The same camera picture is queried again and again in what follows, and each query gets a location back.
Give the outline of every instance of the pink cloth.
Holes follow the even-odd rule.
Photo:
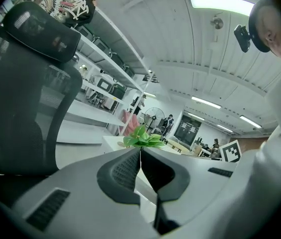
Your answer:
[[[130,117],[131,113],[124,111],[123,117],[122,117],[122,122],[126,123],[127,119]],[[136,114],[133,114],[132,119],[130,120],[129,124],[127,125],[123,135],[127,136],[130,133],[134,132],[135,128],[138,127],[140,123],[137,120]]]

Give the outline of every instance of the ceiling light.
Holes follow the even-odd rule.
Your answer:
[[[153,97],[153,98],[155,98],[155,97],[156,97],[155,95],[150,94],[150,93],[146,93],[146,92],[144,92],[144,94],[145,94],[145,95],[147,95],[147,96]]]
[[[254,125],[256,128],[262,128],[262,126],[260,126],[259,124],[253,122],[252,120],[246,118],[245,116],[240,116],[240,118],[248,123],[250,123],[251,125]]]
[[[224,129],[224,130],[227,130],[228,132],[230,132],[230,133],[233,133],[233,131],[232,130],[230,130],[230,129],[227,129],[226,127],[224,127],[224,126],[221,126],[221,125],[217,125],[218,127],[221,127],[222,129]]]
[[[209,106],[215,107],[215,108],[217,108],[217,109],[220,109],[220,108],[221,108],[221,106],[219,106],[219,105],[216,105],[216,104],[211,103],[211,102],[206,101],[206,100],[202,100],[202,99],[200,99],[200,98],[191,97],[191,99],[192,99],[192,100],[195,100],[195,101],[198,101],[198,102],[201,102],[201,103],[204,103],[204,104],[207,104],[207,105],[209,105]]]
[[[246,16],[250,15],[254,3],[244,0],[190,0],[194,8],[229,10]]]
[[[194,117],[196,117],[196,118],[199,118],[199,119],[201,119],[201,120],[205,120],[205,119],[203,119],[203,118],[201,118],[201,117],[198,117],[198,116],[196,116],[196,115],[194,115],[194,114],[191,114],[191,113],[188,113],[190,116],[194,116]]]

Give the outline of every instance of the chair headrest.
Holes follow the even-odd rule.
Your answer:
[[[63,63],[72,59],[81,38],[80,33],[67,28],[31,1],[14,6],[4,17],[3,26],[19,42]]]

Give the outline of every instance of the wall-mounted fan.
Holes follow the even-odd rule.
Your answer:
[[[147,129],[158,127],[159,122],[164,118],[164,112],[160,108],[156,107],[149,108],[144,114],[144,122]]]
[[[224,22],[222,21],[222,19],[217,16],[214,16],[212,18],[210,24],[212,24],[215,27],[215,29],[221,29],[224,26]]]

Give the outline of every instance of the mesh chair back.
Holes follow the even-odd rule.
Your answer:
[[[34,52],[0,27],[0,173],[57,170],[58,131],[81,86],[75,68]]]
[[[3,25],[19,42],[60,62],[72,59],[81,38],[80,33],[69,31],[30,1],[14,6],[4,17]]]

